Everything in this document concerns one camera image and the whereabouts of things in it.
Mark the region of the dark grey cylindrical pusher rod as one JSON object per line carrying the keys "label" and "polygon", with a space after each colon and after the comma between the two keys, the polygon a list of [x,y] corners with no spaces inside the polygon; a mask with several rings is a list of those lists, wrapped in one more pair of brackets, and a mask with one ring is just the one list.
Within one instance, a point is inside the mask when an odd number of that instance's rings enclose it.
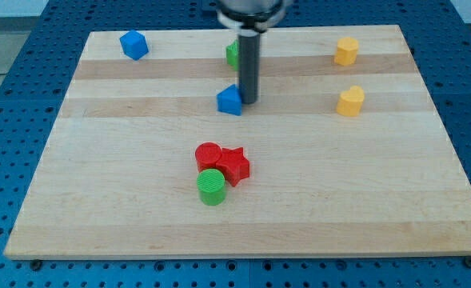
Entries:
{"label": "dark grey cylindrical pusher rod", "polygon": [[238,89],[244,104],[258,100],[260,34],[244,29],[238,35]]}

